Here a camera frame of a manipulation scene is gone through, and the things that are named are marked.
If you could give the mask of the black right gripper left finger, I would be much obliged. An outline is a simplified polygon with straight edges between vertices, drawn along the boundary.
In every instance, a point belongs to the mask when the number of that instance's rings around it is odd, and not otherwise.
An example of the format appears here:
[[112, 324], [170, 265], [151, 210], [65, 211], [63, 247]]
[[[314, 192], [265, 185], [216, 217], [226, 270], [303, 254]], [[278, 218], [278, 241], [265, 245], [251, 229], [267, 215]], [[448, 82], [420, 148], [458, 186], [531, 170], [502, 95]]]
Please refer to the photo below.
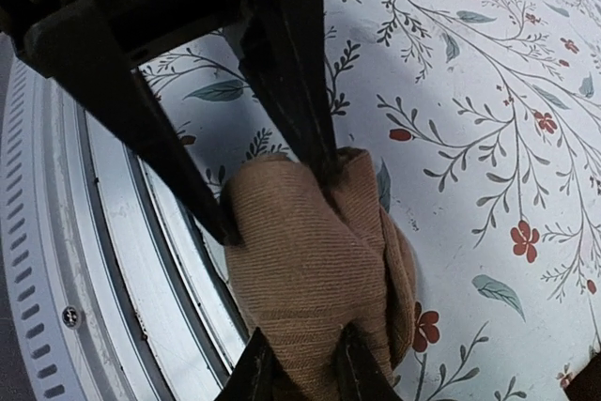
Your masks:
[[224, 400], [270, 401], [273, 398], [273, 363], [270, 344], [256, 328], [224, 386]]

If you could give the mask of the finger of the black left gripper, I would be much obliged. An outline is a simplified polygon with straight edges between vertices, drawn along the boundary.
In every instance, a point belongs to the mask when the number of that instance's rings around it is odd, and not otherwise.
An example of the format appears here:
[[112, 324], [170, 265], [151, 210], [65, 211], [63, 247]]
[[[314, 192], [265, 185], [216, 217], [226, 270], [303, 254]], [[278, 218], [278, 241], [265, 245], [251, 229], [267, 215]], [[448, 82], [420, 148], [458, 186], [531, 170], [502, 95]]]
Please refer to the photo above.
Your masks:
[[239, 68], [290, 150], [327, 187], [340, 169], [325, 74], [324, 0], [246, 0]]

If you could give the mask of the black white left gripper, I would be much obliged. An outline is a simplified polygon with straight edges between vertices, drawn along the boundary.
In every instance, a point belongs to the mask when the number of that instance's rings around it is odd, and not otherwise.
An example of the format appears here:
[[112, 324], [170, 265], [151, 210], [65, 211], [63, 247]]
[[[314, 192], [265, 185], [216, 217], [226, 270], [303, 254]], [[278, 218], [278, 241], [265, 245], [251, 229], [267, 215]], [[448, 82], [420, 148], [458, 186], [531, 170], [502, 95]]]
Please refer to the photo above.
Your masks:
[[136, 66], [235, 21], [240, 0], [1, 0], [16, 54], [140, 157], [223, 245], [239, 243]]

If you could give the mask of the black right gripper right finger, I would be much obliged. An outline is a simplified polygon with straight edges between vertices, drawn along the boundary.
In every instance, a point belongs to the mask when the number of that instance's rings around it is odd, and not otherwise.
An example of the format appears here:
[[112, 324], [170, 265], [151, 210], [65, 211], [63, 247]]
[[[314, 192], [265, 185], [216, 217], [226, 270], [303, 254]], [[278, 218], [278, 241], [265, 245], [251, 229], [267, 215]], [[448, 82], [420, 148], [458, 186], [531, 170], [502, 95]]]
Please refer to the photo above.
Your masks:
[[340, 398], [347, 401], [394, 401], [399, 396], [383, 375], [356, 325], [346, 325], [335, 350]]

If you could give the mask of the brown ribbed sock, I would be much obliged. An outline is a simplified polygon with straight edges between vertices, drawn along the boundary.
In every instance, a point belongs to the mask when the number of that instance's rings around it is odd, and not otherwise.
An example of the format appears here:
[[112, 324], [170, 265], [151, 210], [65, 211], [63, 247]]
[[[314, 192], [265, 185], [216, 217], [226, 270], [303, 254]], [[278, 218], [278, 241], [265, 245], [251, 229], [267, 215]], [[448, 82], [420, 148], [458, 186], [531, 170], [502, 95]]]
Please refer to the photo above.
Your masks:
[[386, 379], [412, 345], [416, 275], [410, 245], [380, 204], [372, 159], [339, 151], [342, 176], [323, 193], [283, 154], [244, 163], [222, 192], [242, 237], [225, 251], [241, 316], [283, 367], [277, 400], [335, 400], [343, 328], [357, 325]]

